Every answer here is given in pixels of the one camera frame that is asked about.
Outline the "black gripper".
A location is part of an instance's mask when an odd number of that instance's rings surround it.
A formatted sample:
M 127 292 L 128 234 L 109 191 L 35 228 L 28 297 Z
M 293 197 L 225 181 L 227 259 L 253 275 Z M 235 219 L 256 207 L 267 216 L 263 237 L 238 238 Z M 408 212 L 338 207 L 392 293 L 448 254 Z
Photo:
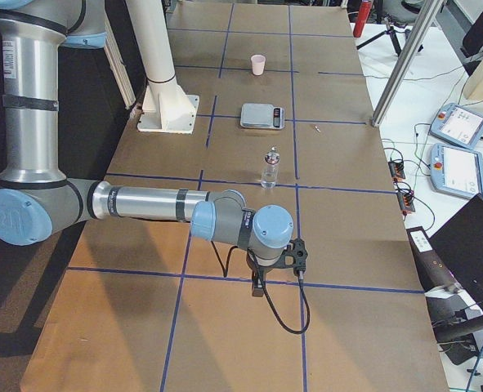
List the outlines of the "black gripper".
M 246 261 L 248 267 L 252 271 L 252 296 L 264 297 L 263 285 L 266 283 L 266 272 L 270 271 L 278 262 L 278 258 L 263 260 L 263 264 L 259 263 L 259 259 L 252 249 L 247 250 Z

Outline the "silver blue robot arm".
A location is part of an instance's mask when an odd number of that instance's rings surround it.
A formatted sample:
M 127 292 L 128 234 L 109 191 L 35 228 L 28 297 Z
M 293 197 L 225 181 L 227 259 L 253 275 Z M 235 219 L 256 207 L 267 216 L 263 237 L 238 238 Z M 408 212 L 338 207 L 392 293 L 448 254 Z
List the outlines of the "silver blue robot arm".
M 0 173 L 0 239 L 26 246 L 82 221 L 129 217 L 190 224 L 193 236 L 247 253 L 253 295 L 266 273 L 303 276 L 302 241 L 283 207 L 249 209 L 237 191 L 114 186 L 58 166 L 58 50 L 105 45 L 102 1 L 0 1 L 7 165 Z

